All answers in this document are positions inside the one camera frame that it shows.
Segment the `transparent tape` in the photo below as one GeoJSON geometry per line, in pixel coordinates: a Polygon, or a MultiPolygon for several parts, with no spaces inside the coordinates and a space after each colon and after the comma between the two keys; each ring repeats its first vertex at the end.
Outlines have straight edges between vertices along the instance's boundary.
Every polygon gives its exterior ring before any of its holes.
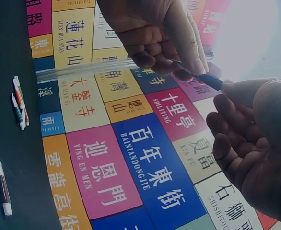
{"type": "MultiPolygon", "coordinates": [[[[214,54],[211,52],[206,56],[207,60],[212,60],[214,54]]],[[[111,60],[93,62],[90,64],[77,65],[57,69],[47,69],[36,72],[37,82],[44,83],[49,81],[62,80],[71,77],[84,76],[88,74],[103,73],[108,71],[120,71],[125,69],[136,69],[138,66],[130,58],[126,60],[111,60]]]]}

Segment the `marker cap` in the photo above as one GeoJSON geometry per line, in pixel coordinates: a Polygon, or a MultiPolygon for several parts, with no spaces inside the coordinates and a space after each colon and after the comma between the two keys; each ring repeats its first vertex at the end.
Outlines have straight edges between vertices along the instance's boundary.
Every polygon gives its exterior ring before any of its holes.
{"type": "Polygon", "coordinates": [[[4,214],[6,216],[11,216],[12,215],[12,206],[10,203],[3,203],[2,204],[3,209],[4,209],[4,214]]]}

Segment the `fingernail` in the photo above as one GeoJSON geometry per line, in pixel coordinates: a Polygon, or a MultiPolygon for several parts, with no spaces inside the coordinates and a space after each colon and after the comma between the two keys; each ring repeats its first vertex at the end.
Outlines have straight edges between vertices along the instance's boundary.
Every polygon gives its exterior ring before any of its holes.
{"type": "Polygon", "coordinates": [[[230,80],[224,80],[222,83],[222,92],[228,92],[233,86],[233,82],[230,80]]]}
{"type": "Polygon", "coordinates": [[[193,62],[193,74],[202,75],[205,74],[206,70],[200,59],[197,59],[193,62]]]}

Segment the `pen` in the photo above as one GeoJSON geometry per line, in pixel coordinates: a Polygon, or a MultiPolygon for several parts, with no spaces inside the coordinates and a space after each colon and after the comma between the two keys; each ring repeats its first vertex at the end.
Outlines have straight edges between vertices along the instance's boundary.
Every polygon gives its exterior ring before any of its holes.
{"type": "Polygon", "coordinates": [[[25,107],[24,97],[23,97],[23,93],[22,93],[22,89],[21,89],[21,85],[20,85],[20,81],[19,81],[18,76],[15,76],[15,79],[16,79],[16,83],[17,83],[17,87],[18,87],[19,93],[21,95],[23,106],[25,108],[25,121],[26,121],[26,125],[29,126],[30,125],[30,118],[29,118],[29,115],[27,113],[27,109],[25,107]]]}
{"type": "Polygon", "coordinates": [[[8,187],[6,184],[6,179],[5,179],[4,170],[1,161],[0,161],[0,200],[2,203],[2,207],[4,209],[4,214],[6,216],[11,216],[12,215],[11,198],[8,192],[8,187]]]}
{"type": "MultiPolygon", "coordinates": [[[[181,61],[177,61],[177,60],[173,60],[173,62],[177,63],[178,66],[180,66],[182,69],[184,69],[186,72],[188,72],[189,74],[191,74],[182,64],[181,61]]],[[[202,75],[193,75],[195,78],[197,78],[198,80],[202,81],[203,83],[205,83],[206,85],[210,86],[211,88],[215,89],[215,90],[221,90],[222,89],[222,80],[218,77],[216,77],[215,75],[211,74],[211,73],[205,73],[202,75]]]]}
{"type": "Polygon", "coordinates": [[[16,94],[16,99],[17,99],[18,105],[19,105],[20,109],[23,109],[24,104],[23,104],[23,101],[22,101],[21,93],[18,89],[18,83],[17,83],[16,78],[14,78],[12,80],[12,82],[14,84],[15,94],[16,94]]]}
{"type": "Polygon", "coordinates": [[[25,108],[22,109],[21,111],[21,116],[22,116],[22,121],[19,123],[21,130],[23,131],[26,127],[25,123],[25,108]]]}
{"type": "Polygon", "coordinates": [[[22,122],[22,115],[21,115],[21,112],[19,110],[16,98],[14,97],[13,94],[12,94],[12,103],[13,103],[13,106],[14,106],[14,110],[15,110],[15,114],[16,114],[16,117],[18,119],[18,122],[21,123],[22,122]]]}

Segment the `blue pen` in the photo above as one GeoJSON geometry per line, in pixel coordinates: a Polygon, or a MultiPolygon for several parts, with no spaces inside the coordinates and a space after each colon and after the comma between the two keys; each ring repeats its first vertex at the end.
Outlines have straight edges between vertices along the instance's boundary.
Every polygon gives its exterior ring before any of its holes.
{"type": "MultiPolygon", "coordinates": [[[[182,69],[184,69],[186,72],[188,72],[189,74],[191,74],[182,64],[181,61],[177,61],[177,60],[173,60],[173,62],[177,63],[178,66],[180,66],[182,69]]],[[[216,77],[215,75],[211,74],[211,73],[205,73],[199,76],[196,76],[194,74],[192,74],[195,78],[199,79],[200,81],[202,81],[203,83],[205,83],[206,85],[212,87],[215,90],[221,90],[222,89],[222,80],[219,77],[216,77]]]]}

